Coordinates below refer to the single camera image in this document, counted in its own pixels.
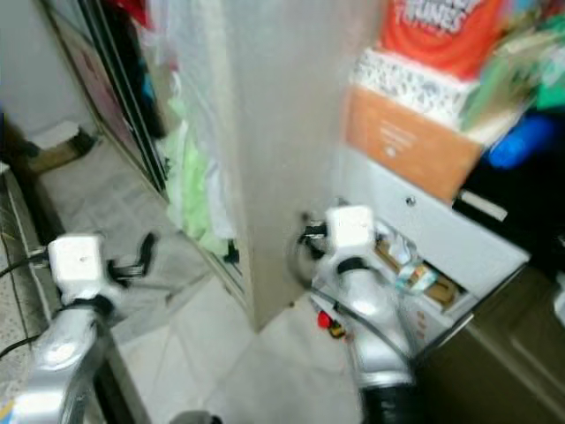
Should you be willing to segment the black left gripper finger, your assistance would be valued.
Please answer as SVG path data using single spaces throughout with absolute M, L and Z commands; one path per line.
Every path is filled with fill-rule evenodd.
M 158 234 L 150 231 L 142 240 L 137 255 L 137 274 L 148 275 L 156 255 Z

